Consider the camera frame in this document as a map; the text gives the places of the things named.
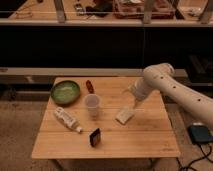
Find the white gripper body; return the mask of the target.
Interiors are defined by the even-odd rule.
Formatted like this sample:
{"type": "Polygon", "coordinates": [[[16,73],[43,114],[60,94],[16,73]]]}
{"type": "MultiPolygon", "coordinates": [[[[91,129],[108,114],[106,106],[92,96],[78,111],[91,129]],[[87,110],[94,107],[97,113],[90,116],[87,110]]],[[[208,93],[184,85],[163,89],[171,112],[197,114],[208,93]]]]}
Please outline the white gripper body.
{"type": "Polygon", "coordinates": [[[127,91],[129,91],[137,101],[143,101],[152,93],[153,88],[148,85],[143,78],[140,78],[128,86],[127,91]]]}

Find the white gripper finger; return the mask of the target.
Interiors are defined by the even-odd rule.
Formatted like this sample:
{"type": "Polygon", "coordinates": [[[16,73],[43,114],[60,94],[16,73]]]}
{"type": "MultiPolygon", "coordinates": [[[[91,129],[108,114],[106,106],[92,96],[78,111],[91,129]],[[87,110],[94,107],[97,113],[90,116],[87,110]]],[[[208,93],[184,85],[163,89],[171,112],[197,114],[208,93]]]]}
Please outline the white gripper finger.
{"type": "Polygon", "coordinates": [[[135,99],[133,104],[133,109],[136,109],[138,106],[139,106],[139,101],[135,99]]]}

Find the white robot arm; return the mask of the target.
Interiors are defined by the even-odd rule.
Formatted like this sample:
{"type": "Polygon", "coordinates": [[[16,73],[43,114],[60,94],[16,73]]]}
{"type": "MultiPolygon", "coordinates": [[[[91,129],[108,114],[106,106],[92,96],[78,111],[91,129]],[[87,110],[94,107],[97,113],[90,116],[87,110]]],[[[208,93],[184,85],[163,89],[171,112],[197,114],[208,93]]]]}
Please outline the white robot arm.
{"type": "Polygon", "coordinates": [[[213,128],[213,99],[177,82],[169,63],[151,65],[143,69],[142,77],[128,87],[135,103],[144,101],[153,90],[159,90],[213,128]]]}

